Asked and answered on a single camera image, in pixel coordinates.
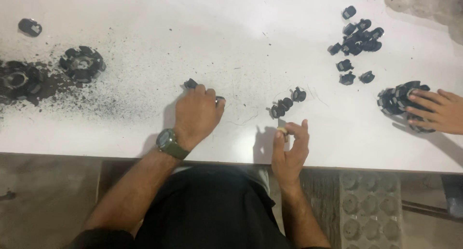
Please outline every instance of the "tabletop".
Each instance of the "tabletop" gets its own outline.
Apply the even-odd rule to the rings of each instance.
[[[350,22],[385,30],[382,48],[331,56],[350,5]],[[282,119],[309,121],[304,166],[463,173],[462,137],[413,133],[376,104],[381,90],[412,80],[463,95],[463,46],[447,26],[385,0],[0,0],[0,12],[3,61],[49,63],[56,73],[64,51],[86,45],[107,64],[93,82],[36,105],[0,105],[0,152],[141,157],[173,126],[193,78],[226,106],[187,160],[269,164],[277,121],[268,108],[299,86],[306,100]],[[19,33],[22,18],[42,33]],[[375,79],[340,84],[335,64],[345,58]]]

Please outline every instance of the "green watch strap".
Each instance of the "green watch strap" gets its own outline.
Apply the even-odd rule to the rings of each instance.
[[[180,145],[178,145],[177,142],[171,142],[169,145],[167,145],[164,152],[180,160],[184,160],[190,153],[189,151],[184,150]]]

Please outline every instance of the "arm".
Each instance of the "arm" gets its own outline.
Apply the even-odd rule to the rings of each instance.
[[[281,189],[281,207],[286,237],[298,248],[331,247],[312,213],[312,206],[302,191],[299,173],[309,154],[307,120],[302,126],[286,123],[286,129],[295,137],[293,147],[285,152],[281,131],[273,140],[272,170]]]
[[[176,104],[174,131],[178,144],[191,151],[212,133],[224,112],[225,100],[215,104],[215,91],[198,85]],[[157,191],[180,161],[157,149],[136,163],[101,199],[85,229],[131,231],[144,217]]]
[[[407,111],[423,117],[430,122],[409,120],[408,123],[424,128],[433,128],[437,131],[450,134],[463,134],[463,98],[441,89],[434,92],[415,90],[409,96],[412,102],[420,104],[432,111],[427,112],[413,107],[407,107]]]

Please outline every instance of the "hand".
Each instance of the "hand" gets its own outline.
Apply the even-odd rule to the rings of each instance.
[[[174,132],[178,144],[187,151],[193,150],[212,133],[224,113],[225,100],[215,104],[214,89],[205,90],[200,84],[177,101]]]
[[[309,155],[309,133],[307,120],[302,121],[302,126],[286,123],[285,128],[289,134],[294,135],[293,147],[290,151],[284,151],[283,132],[276,131],[273,139],[272,170],[280,188],[290,189],[300,187],[299,173]]]
[[[408,123],[423,128],[433,128],[445,133],[463,134],[463,98],[441,89],[437,92],[438,94],[422,90],[412,92],[412,95],[409,96],[412,102],[420,104],[434,113],[407,107],[408,112],[429,120],[429,122],[409,120]]]

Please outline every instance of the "egg tray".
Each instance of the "egg tray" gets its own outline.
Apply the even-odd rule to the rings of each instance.
[[[402,249],[400,181],[394,173],[340,174],[342,249]]]

